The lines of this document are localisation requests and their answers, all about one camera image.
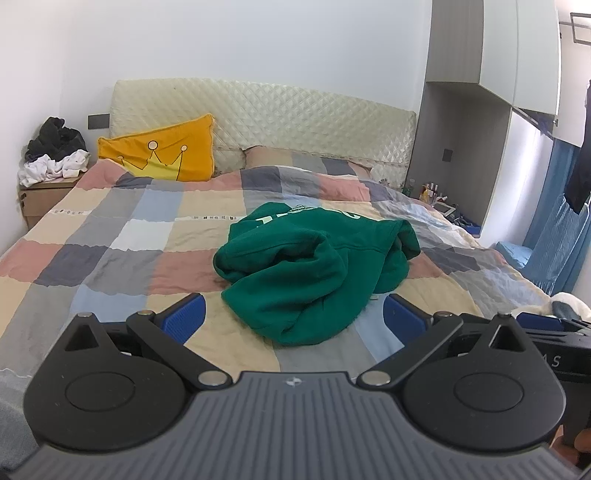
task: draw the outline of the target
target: green clothing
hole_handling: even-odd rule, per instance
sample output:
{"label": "green clothing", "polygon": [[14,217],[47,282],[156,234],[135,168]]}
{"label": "green clothing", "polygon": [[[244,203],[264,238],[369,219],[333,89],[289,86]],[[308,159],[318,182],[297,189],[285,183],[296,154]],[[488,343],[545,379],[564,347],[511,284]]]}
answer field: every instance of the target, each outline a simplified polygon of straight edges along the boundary
{"label": "green clothing", "polygon": [[230,227],[213,257],[222,297],[254,331],[312,345],[343,330],[372,293],[394,290],[420,253],[406,220],[266,203]]}

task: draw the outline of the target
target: crown print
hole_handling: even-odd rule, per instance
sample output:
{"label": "crown print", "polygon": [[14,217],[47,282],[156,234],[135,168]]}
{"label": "crown print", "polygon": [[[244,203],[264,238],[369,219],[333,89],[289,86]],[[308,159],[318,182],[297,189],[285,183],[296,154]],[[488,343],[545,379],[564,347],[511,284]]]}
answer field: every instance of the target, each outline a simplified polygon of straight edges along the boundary
{"label": "crown print", "polygon": [[181,151],[178,157],[170,165],[163,163],[156,154],[158,148],[158,142],[151,140],[148,142],[148,148],[152,151],[149,159],[145,166],[138,168],[132,163],[128,162],[123,158],[123,155],[119,155],[117,159],[124,165],[127,170],[137,177],[152,177],[154,179],[164,180],[176,180],[178,178],[178,172],[181,169],[181,163],[183,162],[183,152],[187,151],[187,145],[181,147]]}

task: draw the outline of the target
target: yellow pillow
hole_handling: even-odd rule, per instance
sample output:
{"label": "yellow pillow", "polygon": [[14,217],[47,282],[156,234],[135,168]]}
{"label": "yellow pillow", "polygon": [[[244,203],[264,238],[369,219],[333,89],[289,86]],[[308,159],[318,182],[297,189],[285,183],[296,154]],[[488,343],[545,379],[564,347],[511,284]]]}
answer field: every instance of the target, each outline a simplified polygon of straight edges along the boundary
{"label": "yellow pillow", "polygon": [[99,158],[110,158],[133,175],[203,181],[213,175],[213,115],[149,132],[99,138]]}

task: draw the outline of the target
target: bedsheet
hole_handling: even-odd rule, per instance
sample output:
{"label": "bedsheet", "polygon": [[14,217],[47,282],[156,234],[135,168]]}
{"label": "bedsheet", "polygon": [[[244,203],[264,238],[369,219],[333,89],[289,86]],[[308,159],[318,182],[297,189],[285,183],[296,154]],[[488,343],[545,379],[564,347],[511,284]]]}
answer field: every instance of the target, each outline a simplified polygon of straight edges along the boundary
{"label": "bedsheet", "polygon": [[[480,248],[435,210],[371,180],[265,166],[182,183],[134,177],[100,160],[0,260],[0,416],[16,418],[10,429],[18,431],[21,457],[34,444],[24,426],[22,393],[76,312],[123,321],[137,310],[159,312],[187,293],[202,293],[206,317],[186,346],[234,378],[243,370],[344,370],[354,378],[402,348],[384,323],[387,294],[374,295],[348,328],[313,346],[275,345],[229,310],[220,296],[227,283],[213,269],[213,254],[230,225],[265,202],[408,219],[422,253],[396,293],[428,313],[492,317],[548,300],[501,254]],[[3,438],[7,445],[17,441]],[[18,452],[4,458],[4,466],[18,458]]]}

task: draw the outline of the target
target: bed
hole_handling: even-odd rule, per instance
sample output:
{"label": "bed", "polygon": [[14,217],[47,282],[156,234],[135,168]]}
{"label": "bed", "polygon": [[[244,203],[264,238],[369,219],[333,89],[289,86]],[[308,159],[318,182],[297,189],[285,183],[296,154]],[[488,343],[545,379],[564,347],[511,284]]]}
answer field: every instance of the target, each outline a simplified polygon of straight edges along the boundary
{"label": "bed", "polygon": [[[159,312],[188,293],[202,293],[206,317],[185,345],[234,378],[246,370],[338,370],[354,378],[403,347],[384,322],[387,294],[374,295],[349,327],[311,346],[273,344],[232,313],[220,296],[227,284],[213,269],[213,254],[232,223],[266,202],[407,219],[422,253],[395,292],[427,313],[492,317],[547,301],[498,252],[387,186],[397,186],[408,168],[413,112],[294,87],[129,80],[115,85],[110,135],[208,112],[216,118],[214,178],[134,177],[99,160],[0,260],[3,467],[14,467],[34,447],[22,394],[76,312],[123,321],[137,310]],[[244,150],[255,145],[345,159],[371,168],[371,178],[285,164],[244,169]]]}

